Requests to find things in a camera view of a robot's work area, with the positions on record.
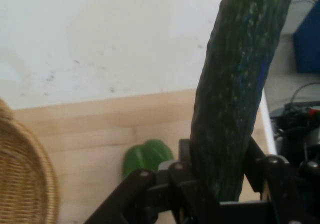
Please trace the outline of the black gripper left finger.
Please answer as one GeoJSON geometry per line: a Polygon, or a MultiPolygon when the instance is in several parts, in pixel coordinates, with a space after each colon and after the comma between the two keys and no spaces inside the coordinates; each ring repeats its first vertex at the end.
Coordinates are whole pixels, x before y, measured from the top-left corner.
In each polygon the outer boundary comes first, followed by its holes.
{"type": "Polygon", "coordinates": [[[177,161],[161,163],[158,172],[133,171],[85,223],[154,224],[170,211],[177,224],[219,224],[220,205],[193,177],[190,150],[190,140],[180,139],[177,161]]]}

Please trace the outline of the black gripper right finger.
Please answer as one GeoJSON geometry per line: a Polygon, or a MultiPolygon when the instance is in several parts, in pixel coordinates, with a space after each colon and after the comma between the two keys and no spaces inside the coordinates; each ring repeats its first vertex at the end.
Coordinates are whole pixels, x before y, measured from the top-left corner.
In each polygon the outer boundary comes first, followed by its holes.
{"type": "Polygon", "coordinates": [[[257,224],[306,224],[304,211],[293,172],[283,158],[266,155],[250,138],[244,159],[244,173],[260,201],[245,207],[257,224]]]}

